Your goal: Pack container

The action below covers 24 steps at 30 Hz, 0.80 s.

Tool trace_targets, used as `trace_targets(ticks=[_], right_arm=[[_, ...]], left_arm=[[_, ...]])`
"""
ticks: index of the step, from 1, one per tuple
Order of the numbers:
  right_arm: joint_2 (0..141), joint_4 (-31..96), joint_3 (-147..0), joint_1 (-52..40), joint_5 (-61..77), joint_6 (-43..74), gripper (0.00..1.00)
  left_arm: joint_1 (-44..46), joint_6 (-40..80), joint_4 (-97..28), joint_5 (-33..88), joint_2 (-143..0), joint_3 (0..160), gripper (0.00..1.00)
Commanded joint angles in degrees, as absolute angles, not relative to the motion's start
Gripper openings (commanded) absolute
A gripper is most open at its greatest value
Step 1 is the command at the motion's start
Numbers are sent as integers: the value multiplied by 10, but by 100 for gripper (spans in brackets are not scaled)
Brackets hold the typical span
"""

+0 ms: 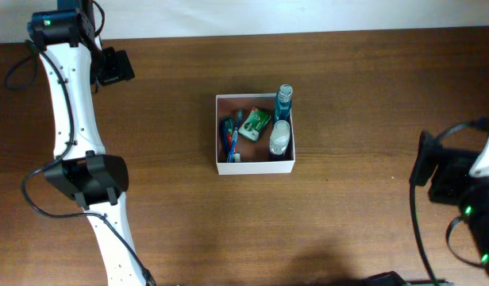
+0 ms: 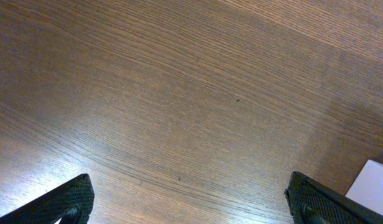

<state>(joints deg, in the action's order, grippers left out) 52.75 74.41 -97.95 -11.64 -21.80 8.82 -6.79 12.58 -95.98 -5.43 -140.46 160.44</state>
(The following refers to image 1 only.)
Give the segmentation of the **blue white toothbrush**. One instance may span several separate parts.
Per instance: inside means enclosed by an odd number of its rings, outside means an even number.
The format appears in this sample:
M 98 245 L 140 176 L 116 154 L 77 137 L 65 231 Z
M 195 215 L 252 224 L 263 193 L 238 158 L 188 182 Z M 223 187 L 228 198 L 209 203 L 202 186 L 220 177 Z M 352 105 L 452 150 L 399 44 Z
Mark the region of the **blue white toothbrush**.
M 236 124 L 235 124 L 234 130 L 233 130 L 233 136 L 232 136 L 232 140 L 231 140 L 231 148 L 229 150 L 229 155 L 227 157 L 228 163 L 234 162 L 233 158 L 234 158 L 234 153 L 235 153 L 237 139 L 238 139 L 238 130 L 239 130 L 239 125 L 242 122 L 242 119 L 243 119 L 243 110 L 239 109 L 236 113 Z

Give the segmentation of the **green red toothpaste tube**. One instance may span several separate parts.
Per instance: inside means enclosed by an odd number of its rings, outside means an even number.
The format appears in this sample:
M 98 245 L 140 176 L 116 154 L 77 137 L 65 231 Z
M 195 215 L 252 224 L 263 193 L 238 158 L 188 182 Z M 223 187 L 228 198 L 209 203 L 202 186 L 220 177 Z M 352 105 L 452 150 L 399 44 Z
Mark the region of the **green red toothpaste tube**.
M 233 134 L 236 127 L 232 116 L 225 116 L 219 122 L 219 134 L 225 153 L 225 158 L 229 157 L 229 152 L 233 152 L 232 162 L 240 163 L 241 155 L 237 149 L 237 143 L 233 144 Z

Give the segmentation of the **teal mouthwash bottle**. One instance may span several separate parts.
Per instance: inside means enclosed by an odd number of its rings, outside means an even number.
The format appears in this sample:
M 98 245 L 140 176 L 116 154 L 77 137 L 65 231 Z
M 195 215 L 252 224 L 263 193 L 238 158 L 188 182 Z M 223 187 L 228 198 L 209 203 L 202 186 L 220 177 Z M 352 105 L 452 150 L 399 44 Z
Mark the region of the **teal mouthwash bottle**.
M 274 122 L 287 120 L 291 113 L 293 88 L 288 84 L 279 87 L 275 97 Z

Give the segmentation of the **white pink cardboard box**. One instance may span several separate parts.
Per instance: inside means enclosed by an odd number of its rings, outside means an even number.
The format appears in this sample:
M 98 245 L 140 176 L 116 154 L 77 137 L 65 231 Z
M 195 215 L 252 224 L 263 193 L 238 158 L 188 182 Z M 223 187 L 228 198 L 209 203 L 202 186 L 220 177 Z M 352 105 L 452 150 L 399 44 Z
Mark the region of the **white pink cardboard box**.
M 221 118 L 230 116 L 235 110 L 244 111 L 244 119 L 249 115 L 253 107 L 267 111 L 273 115 L 275 108 L 275 93 L 270 94 L 237 94 L 217 95 L 215 98 L 214 119 L 214 159 L 219 175 L 252 175 L 291 173 L 295 165 L 295 132 L 294 121 L 290 115 L 289 124 L 291 136 L 286 154 L 283 160 L 273 161 L 269 159 L 269 138 L 272 132 L 272 121 L 262 131 L 257 142 L 250 141 L 242 136 L 237 140 L 238 151 L 241 155 L 240 163 L 227 163 L 224 158 L 224 149 L 221 144 L 219 123 Z

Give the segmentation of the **blue disposable razor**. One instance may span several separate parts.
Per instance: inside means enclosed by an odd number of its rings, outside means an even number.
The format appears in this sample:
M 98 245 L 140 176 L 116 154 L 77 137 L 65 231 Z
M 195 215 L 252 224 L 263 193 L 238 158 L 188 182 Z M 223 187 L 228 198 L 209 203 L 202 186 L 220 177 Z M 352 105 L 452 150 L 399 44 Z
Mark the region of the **blue disposable razor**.
M 225 157 L 229 154 L 229 137 L 233 132 L 233 120 L 230 116 L 223 117 L 218 126 L 219 135 L 221 138 L 221 146 L 224 150 Z

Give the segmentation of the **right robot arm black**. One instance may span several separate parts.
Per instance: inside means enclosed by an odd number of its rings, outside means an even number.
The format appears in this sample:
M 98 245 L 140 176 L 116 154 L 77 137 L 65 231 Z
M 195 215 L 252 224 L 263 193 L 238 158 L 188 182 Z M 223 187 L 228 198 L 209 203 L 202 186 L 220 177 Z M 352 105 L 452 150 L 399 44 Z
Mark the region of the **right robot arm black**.
M 489 276 L 489 135 L 481 153 L 444 148 L 441 140 L 456 130 L 453 127 L 437 137 L 424 131 L 420 136 L 418 157 L 410 176 L 410 214 L 414 237 L 429 279 L 418 281 L 417 285 L 450 284 L 435 277 L 421 242 L 415 209 L 415 188 L 426 185 L 428 179 L 432 180 L 430 200 L 453 203 L 460 212 L 448 224 L 445 232 L 446 244 L 450 244 L 451 232 L 455 226 L 461 222 L 467 224 L 479 252 L 479 261 L 473 262 L 462 257 L 457 259 L 483 269 Z

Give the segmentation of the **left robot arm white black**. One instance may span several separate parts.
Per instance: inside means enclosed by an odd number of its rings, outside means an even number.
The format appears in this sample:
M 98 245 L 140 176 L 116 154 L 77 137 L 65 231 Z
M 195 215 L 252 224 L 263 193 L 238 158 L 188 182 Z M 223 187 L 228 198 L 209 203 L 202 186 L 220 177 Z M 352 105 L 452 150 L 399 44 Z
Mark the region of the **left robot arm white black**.
M 55 120 L 53 162 L 39 172 L 80 208 L 96 236 L 110 285 L 154 285 L 137 256 L 126 214 L 129 174 L 122 157 L 106 153 L 93 107 L 98 87 L 134 78 L 126 51 L 103 48 L 94 1 L 59 1 L 28 24 L 48 76 Z

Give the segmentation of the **blue foam soap bottle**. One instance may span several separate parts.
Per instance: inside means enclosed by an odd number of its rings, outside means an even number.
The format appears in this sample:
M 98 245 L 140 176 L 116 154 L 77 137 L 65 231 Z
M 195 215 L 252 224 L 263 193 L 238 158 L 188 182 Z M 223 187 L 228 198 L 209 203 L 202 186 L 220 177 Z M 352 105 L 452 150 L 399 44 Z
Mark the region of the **blue foam soap bottle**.
M 290 144 L 291 126 L 288 121 L 278 120 L 271 132 L 269 140 L 269 160 L 281 161 L 287 159 Z

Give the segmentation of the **green white soap box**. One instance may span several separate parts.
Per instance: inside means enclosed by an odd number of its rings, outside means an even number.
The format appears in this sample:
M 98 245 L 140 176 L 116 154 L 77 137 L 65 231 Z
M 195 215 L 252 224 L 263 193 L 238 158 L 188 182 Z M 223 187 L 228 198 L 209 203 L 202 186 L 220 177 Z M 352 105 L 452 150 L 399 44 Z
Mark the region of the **green white soap box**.
M 269 113 L 253 107 L 247 119 L 241 124 L 238 133 L 250 141 L 258 141 L 270 120 L 271 115 Z

